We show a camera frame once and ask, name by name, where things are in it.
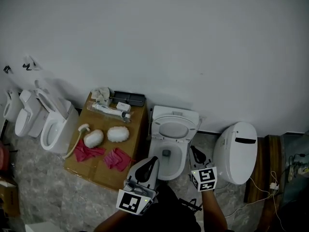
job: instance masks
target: toilet lid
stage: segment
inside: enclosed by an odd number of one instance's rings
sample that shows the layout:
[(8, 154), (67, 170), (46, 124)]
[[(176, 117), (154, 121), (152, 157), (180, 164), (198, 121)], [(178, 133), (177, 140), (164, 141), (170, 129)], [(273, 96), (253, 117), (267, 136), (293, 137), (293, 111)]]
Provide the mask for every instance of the toilet lid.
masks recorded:
[(15, 133), (16, 135), (22, 134), (24, 128), (29, 122), (30, 113), (27, 112), (25, 109), (20, 110), (19, 115), (16, 120), (15, 124)]
[(189, 142), (196, 132), (196, 125), (183, 117), (164, 116), (152, 123), (152, 136), (159, 139)]
[(68, 118), (68, 111), (58, 98), (54, 99), (51, 95), (45, 93), (40, 88), (37, 88), (35, 92), (48, 112), (56, 112), (61, 114), (64, 119)]

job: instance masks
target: toilet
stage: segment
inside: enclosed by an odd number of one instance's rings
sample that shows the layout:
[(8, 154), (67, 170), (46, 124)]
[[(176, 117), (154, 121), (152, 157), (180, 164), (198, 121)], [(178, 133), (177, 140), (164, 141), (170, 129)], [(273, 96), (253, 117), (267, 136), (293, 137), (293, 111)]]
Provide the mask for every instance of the toilet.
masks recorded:
[(16, 89), (10, 88), (8, 90), (4, 90), (4, 93), (7, 97), (7, 103), (4, 108), (3, 117), (6, 120), (15, 123), (20, 110), (24, 108), (24, 106)]
[(24, 105), (17, 116), (15, 123), (15, 134), (19, 137), (38, 137), (47, 119), (48, 112), (41, 106), (35, 94), (23, 90), (19, 96)]
[(224, 180), (244, 184), (251, 176), (257, 155), (257, 135), (253, 125), (238, 122), (218, 138), (213, 152), (217, 174)]
[(199, 114), (155, 106), (152, 119), (149, 157), (159, 158), (158, 179), (175, 179), (184, 169), (187, 150), (200, 125)]
[(64, 154), (78, 122), (78, 112), (70, 101), (56, 97), (52, 90), (37, 88), (35, 92), (49, 113), (41, 133), (41, 145), (47, 151)]

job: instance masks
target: toilet bowl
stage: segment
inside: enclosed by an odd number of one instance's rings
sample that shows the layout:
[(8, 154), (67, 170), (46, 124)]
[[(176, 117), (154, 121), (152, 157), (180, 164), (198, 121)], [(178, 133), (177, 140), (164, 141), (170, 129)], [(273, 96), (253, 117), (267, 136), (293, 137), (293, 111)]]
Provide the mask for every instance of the toilet bowl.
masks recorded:
[(227, 128), (218, 138), (213, 152), (217, 174), (236, 185), (246, 183), (251, 176), (257, 155), (255, 128), (238, 122)]
[(172, 180), (183, 171), (187, 150), (200, 125), (197, 112), (155, 106), (149, 157), (156, 156), (160, 167), (158, 179)]
[(4, 108), (3, 117), (6, 120), (15, 123), (20, 110), (24, 108), (24, 106), (16, 89), (11, 88), (4, 90), (4, 93), (7, 97), (7, 103)]
[(33, 92), (23, 90), (19, 96), (22, 108), (15, 123), (15, 134), (19, 137), (29, 135), (38, 137), (47, 119), (48, 112), (41, 106)]
[(35, 92), (49, 112), (41, 133), (41, 145), (47, 151), (64, 154), (69, 148), (78, 112), (70, 101), (51, 95), (47, 89), (37, 88)]

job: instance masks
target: cardboard sheet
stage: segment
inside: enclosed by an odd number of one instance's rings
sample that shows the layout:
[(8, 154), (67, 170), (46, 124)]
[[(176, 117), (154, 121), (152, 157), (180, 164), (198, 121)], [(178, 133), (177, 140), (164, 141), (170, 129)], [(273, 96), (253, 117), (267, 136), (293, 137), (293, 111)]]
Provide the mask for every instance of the cardboard sheet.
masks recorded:
[[(91, 93), (89, 94), (87, 101), (94, 101), (91, 99)], [(107, 165), (103, 161), (103, 158), (116, 147), (122, 149), (132, 159), (137, 158), (138, 151), (142, 151), (141, 153), (144, 155), (147, 154), (146, 151), (148, 150), (144, 147), (144, 141), (148, 132), (147, 107), (146, 105), (143, 107), (133, 106), (130, 111), (130, 113), (133, 112), (133, 115), (131, 116), (131, 123), (124, 123), (121, 120), (105, 116), (97, 112), (89, 111), (87, 110), (86, 104), (87, 102), (85, 103), (82, 113), (79, 117), (79, 121), (72, 136), (68, 151), (71, 150), (78, 138), (78, 127), (87, 123), (90, 125), (91, 131), (95, 129), (100, 129), (103, 131), (104, 140), (103, 143), (98, 147), (105, 148), (106, 152), (103, 156), (98, 156), (82, 162), (77, 162), (75, 155), (72, 154), (69, 158), (66, 159), (64, 168), (70, 173), (75, 174), (83, 179), (96, 183), (105, 188), (118, 191), (119, 189), (123, 188), (124, 180), (126, 179), (127, 173), (134, 162), (131, 162), (131, 164), (126, 167), (124, 171), (119, 172), (116, 168), (108, 169)], [(110, 142), (107, 139), (107, 131), (109, 128), (114, 126), (126, 126), (130, 132), (129, 139), (120, 143)]]

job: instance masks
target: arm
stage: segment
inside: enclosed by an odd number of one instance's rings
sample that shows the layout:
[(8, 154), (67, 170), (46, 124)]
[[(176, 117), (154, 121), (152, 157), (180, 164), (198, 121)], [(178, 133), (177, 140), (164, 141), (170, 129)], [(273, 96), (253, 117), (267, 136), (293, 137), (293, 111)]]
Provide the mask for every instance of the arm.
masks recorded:
[(227, 230), (226, 219), (220, 209), (213, 191), (203, 191), (204, 226), (209, 231), (224, 232)]
[(99, 224), (94, 232), (112, 232), (117, 231), (118, 227), (130, 216), (130, 213), (119, 210), (104, 222)]

